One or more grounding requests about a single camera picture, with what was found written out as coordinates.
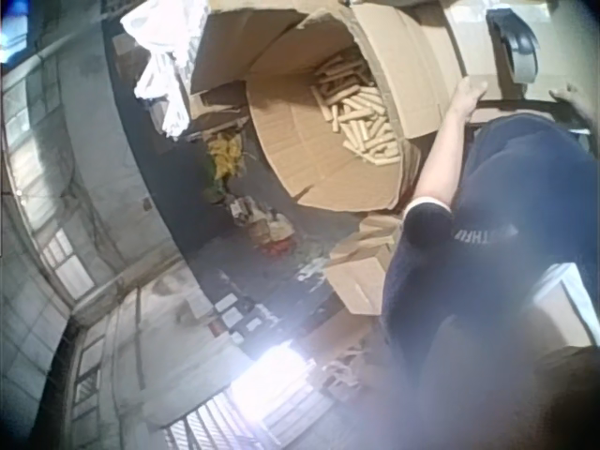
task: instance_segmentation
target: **white fabric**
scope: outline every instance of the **white fabric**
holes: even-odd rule
[[[151,53],[134,93],[138,98],[167,98],[162,123],[167,136],[176,138],[189,126],[181,84],[189,95],[208,13],[208,0],[148,0],[121,19],[125,31]]]
[[[437,204],[438,206],[441,206],[443,209],[445,209],[449,213],[452,213],[450,206],[448,206],[444,202],[440,202],[438,199],[434,199],[433,197],[417,197],[416,199],[412,199],[411,202],[406,206],[406,208],[404,209],[404,214],[402,215],[402,219],[406,218],[406,215],[409,214],[409,211],[411,209],[413,209],[415,206],[422,204],[422,203]]]
[[[579,317],[591,332],[594,344],[600,346],[600,321],[592,299],[583,286],[578,267],[573,262],[551,265],[533,288],[532,302],[542,307],[548,293],[559,283],[562,283]]]

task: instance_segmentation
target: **hand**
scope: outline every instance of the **hand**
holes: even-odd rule
[[[569,83],[566,89],[550,89],[549,92],[555,100],[570,104],[586,122],[593,121],[593,106],[575,85]]]
[[[452,96],[449,111],[458,115],[465,122],[471,118],[471,115],[477,107],[477,102],[484,96],[488,90],[488,84],[481,82],[473,83],[470,77],[465,77],[458,83],[457,89]]]

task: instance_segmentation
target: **navy blue shirt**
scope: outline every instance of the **navy blue shirt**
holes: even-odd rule
[[[425,202],[405,217],[383,291],[388,342],[418,376],[445,318],[494,336],[554,263],[576,263],[597,302],[597,255],[593,156],[541,117],[492,121],[473,142],[452,213]]]

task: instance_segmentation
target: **tape roll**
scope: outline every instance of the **tape roll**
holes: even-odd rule
[[[519,84],[529,84],[535,82],[537,76],[537,59],[535,53],[520,54],[512,53],[513,81]]]

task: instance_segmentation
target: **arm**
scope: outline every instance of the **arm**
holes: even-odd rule
[[[477,101],[486,93],[486,84],[473,85],[469,77],[457,86],[435,143],[421,171],[414,198],[430,197],[450,206],[458,188],[465,140],[465,124]]]

